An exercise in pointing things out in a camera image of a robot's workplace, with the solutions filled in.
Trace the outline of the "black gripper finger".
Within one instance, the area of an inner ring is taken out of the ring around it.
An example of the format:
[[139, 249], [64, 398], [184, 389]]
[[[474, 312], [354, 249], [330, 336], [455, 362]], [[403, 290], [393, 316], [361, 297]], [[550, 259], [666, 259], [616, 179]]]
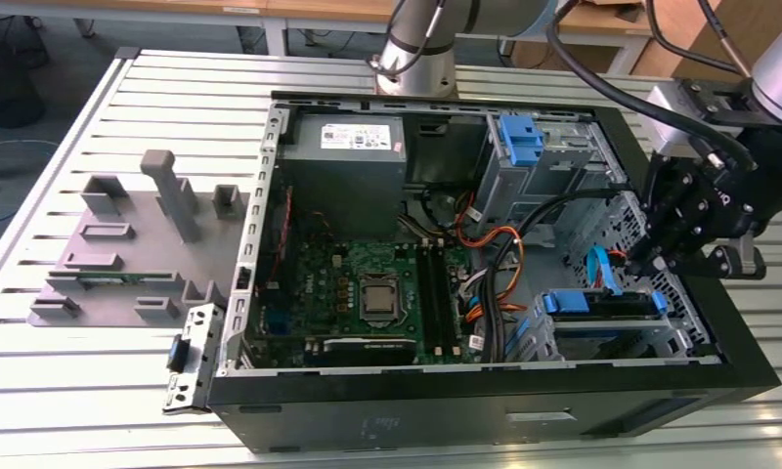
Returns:
[[696, 159], [652, 155], [642, 198], [645, 232], [628, 252], [629, 274], [654, 275], [693, 257], [704, 244], [712, 195]]
[[704, 255], [686, 256], [668, 263], [669, 271], [680, 276], [721, 279], [764, 279], [767, 264], [752, 239], [732, 239], [717, 244]]

